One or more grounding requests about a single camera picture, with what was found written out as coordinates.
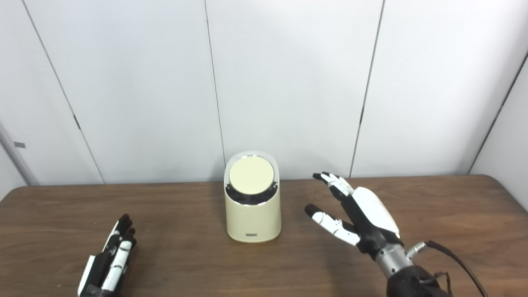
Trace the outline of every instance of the table surface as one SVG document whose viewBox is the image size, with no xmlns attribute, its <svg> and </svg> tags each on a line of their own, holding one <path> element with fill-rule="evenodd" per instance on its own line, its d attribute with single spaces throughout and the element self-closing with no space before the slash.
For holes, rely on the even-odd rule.
<svg viewBox="0 0 528 297">
<path fill-rule="evenodd" d="M 494 179 L 350 181 L 380 197 L 407 247 L 435 240 L 469 265 L 490 296 L 526 296 L 528 215 Z M 0 202 L 0 296 L 75 296 L 88 255 L 125 212 L 138 246 L 123 296 L 385 296 L 378 266 L 304 213 L 315 203 L 346 218 L 322 182 L 281 181 L 281 199 L 279 237 L 244 244 L 226 233 L 219 182 L 18 188 Z M 455 296 L 479 296 L 444 254 L 428 250 L 415 262 L 448 271 Z"/>
</svg>

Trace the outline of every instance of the robotic hand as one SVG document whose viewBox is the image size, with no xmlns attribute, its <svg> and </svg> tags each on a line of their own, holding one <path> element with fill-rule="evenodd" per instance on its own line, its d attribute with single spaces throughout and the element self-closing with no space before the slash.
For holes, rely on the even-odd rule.
<svg viewBox="0 0 528 297">
<path fill-rule="evenodd" d="M 102 252 L 90 256 L 77 290 L 79 297 L 116 297 L 127 270 L 128 255 L 136 246 L 132 220 L 124 214 L 115 224 Z"/>
<path fill-rule="evenodd" d="M 313 177 L 328 185 L 353 225 L 336 219 L 313 204 L 306 206 L 306 213 L 335 237 L 357 246 L 361 253 L 369 254 L 377 262 L 388 279 L 387 297 L 452 297 L 449 275 L 449 292 L 446 292 L 437 281 L 437 277 L 443 274 L 431 275 L 413 263 L 412 258 L 426 246 L 455 259 L 475 282 L 482 296 L 487 297 L 469 268 L 443 246 L 431 241 L 421 242 L 405 252 L 394 219 L 374 192 L 362 187 L 353 189 L 345 179 L 327 172 L 314 173 Z"/>
</svg>

